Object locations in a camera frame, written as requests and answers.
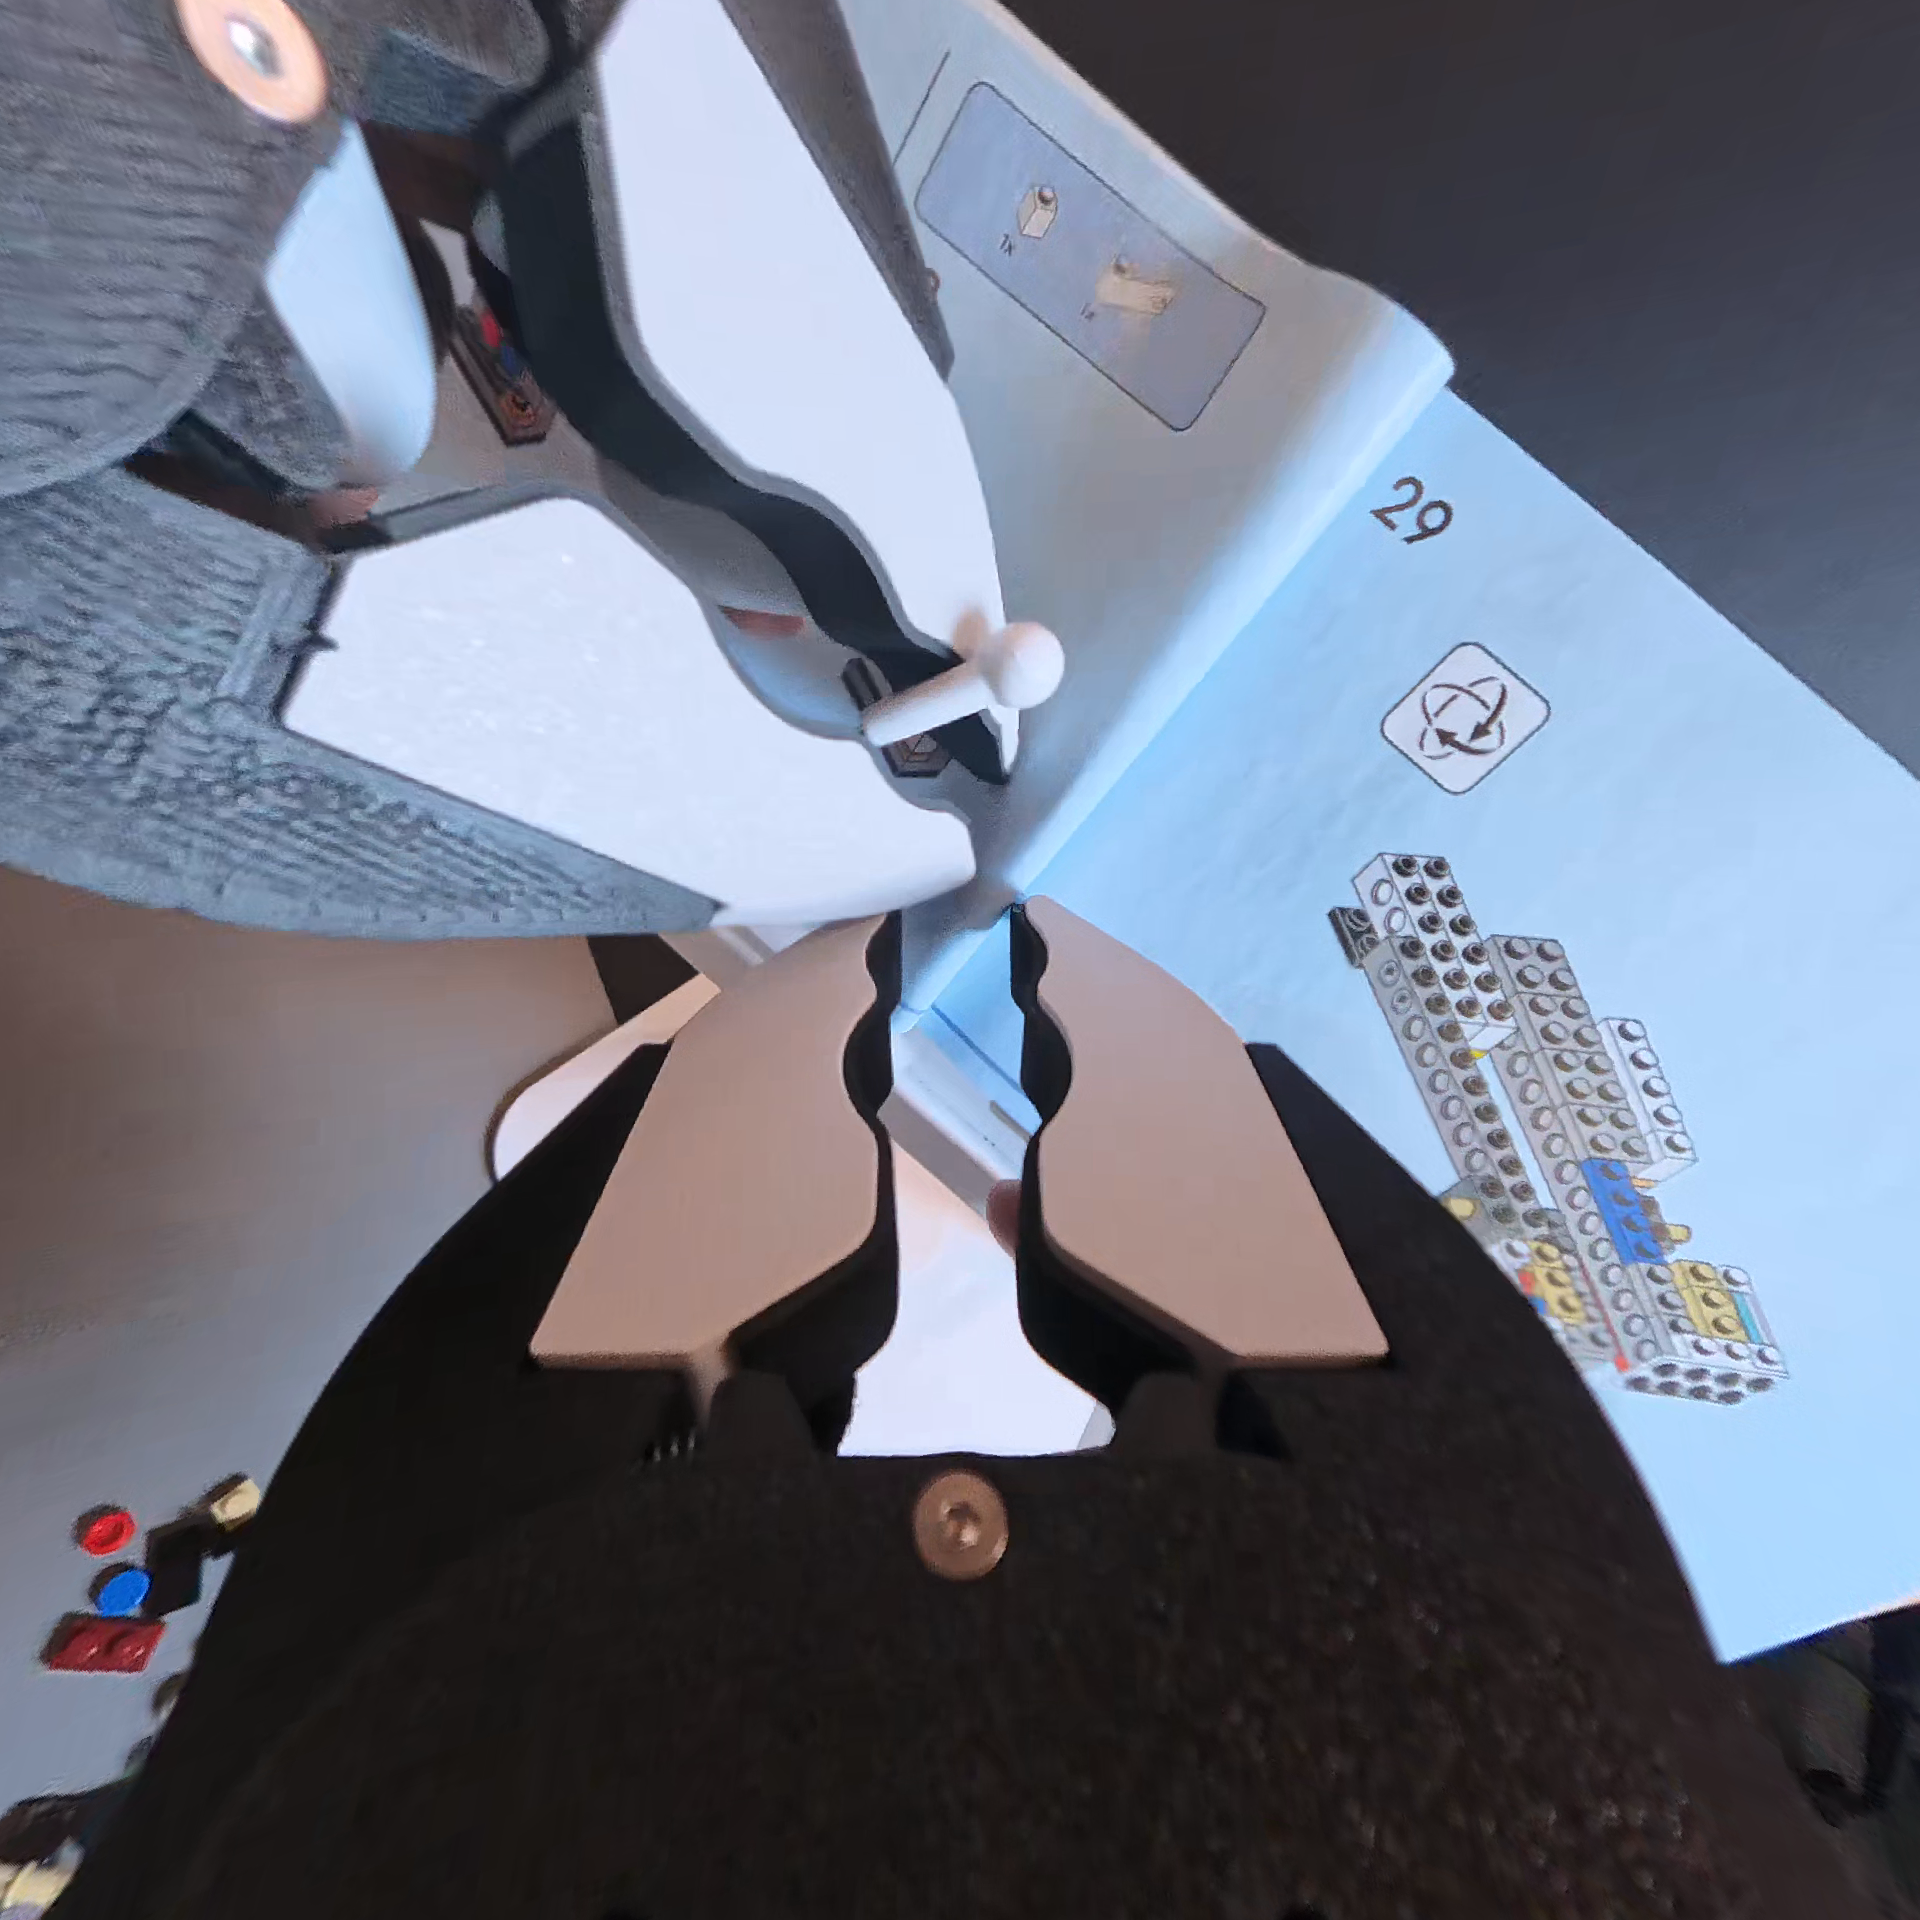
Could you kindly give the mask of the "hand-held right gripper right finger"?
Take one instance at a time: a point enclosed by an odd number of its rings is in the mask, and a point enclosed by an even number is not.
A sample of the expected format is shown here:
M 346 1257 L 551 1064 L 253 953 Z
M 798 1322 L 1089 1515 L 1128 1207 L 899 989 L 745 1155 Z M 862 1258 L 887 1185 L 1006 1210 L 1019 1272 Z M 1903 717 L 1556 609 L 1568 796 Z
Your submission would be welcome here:
M 1234 1026 L 1067 905 L 1011 919 L 1038 1115 L 1019 1257 L 1200 1369 L 1355 1369 L 1384 1330 Z

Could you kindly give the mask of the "instruction booklet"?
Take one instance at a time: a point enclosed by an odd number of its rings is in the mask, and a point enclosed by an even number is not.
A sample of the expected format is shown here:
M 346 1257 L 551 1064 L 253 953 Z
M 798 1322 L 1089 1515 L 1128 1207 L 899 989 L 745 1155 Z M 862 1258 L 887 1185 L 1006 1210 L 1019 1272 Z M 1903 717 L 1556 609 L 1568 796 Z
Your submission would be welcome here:
M 846 2 L 1067 675 L 904 1023 L 1031 1118 L 1047 893 L 1491 1248 L 1726 1656 L 1918 1596 L 1918 781 L 1000 2 Z

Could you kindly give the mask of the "white book stand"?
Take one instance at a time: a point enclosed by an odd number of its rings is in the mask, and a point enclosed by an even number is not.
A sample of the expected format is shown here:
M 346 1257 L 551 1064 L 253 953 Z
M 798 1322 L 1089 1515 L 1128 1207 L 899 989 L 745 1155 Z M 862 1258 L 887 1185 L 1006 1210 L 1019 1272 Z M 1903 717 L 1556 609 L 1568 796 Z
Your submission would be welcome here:
M 515 1091 L 494 1125 L 494 1177 L 639 1047 L 668 1043 L 723 984 L 795 938 L 795 926 L 763 923 L 669 943 L 694 977 Z M 843 1452 L 1040 1457 L 1113 1439 L 1113 1414 L 1019 1330 L 1017 1267 L 991 1230 L 991 1195 L 1019 1171 L 1035 1118 L 997 1067 L 976 1071 L 934 1017 L 895 1035 L 886 1126 L 896 1149 L 899 1312 L 857 1372 Z

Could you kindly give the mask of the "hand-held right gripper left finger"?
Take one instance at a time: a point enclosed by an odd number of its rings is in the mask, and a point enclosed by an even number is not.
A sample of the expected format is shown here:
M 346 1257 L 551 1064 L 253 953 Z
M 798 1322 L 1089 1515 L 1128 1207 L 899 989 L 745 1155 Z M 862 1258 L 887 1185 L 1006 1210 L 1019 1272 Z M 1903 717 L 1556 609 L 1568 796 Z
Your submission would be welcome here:
M 653 1379 L 705 1424 L 738 1379 L 840 1448 L 899 1312 L 890 1017 L 899 919 L 802 935 L 668 1047 L 529 1363 Z

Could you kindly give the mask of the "pile of lego pieces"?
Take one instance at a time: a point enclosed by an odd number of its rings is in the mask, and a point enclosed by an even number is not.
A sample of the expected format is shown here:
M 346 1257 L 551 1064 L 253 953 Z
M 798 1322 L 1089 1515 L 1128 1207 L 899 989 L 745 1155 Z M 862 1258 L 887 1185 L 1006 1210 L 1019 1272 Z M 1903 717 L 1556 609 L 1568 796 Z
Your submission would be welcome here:
M 203 1604 L 206 1571 L 232 1554 L 264 1490 L 252 1473 L 216 1479 L 161 1524 L 140 1527 L 126 1503 L 95 1503 L 72 1524 L 75 1547 L 95 1565 L 86 1604 L 60 1615 L 40 1666 L 66 1678 L 140 1678 L 170 1617 Z M 31 1793 L 4 1813 L 4 1915 L 46 1916 L 83 1861 L 101 1844 L 155 1743 L 132 1743 L 120 1771 L 72 1792 Z

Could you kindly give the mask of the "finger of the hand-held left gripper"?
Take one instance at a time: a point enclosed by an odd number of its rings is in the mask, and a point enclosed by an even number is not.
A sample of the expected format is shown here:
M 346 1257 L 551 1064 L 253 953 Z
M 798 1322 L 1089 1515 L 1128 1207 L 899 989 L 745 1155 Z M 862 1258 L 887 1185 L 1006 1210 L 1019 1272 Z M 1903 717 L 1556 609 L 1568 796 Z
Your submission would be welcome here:
M 866 747 L 825 636 L 745 636 L 638 530 L 529 497 L 343 564 L 282 721 L 705 902 L 825 923 L 976 875 Z
M 612 2 L 509 131 L 518 337 L 895 693 L 1006 624 L 952 349 L 834 2 Z

